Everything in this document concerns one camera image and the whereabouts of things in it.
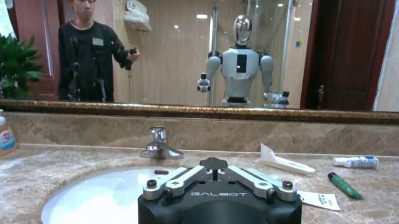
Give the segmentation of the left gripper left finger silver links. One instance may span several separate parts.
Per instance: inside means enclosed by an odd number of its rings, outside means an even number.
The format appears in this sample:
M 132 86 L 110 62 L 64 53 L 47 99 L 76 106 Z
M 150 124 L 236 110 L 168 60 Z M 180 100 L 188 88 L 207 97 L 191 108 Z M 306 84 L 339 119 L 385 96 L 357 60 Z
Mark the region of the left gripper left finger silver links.
M 160 179 L 150 178 L 143 186 L 144 200 L 158 200 L 162 195 L 175 198 L 186 194 L 187 188 L 200 182 L 214 180 L 215 158 L 200 160 L 192 168 L 179 167 Z

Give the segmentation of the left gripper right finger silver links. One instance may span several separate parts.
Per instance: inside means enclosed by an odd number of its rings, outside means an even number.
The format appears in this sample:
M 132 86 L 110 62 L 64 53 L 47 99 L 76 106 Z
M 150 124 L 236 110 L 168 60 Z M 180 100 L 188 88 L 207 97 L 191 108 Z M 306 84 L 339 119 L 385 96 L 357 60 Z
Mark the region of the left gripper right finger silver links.
M 254 195 L 271 200 L 273 193 L 282 201 L 298 200 L 298 188 L 293 181 L 279 180 L 255 168 L 239 168 L 234 165 L 222 166 L 218 169 L 220 181 L 236 181 L 247 187 Z

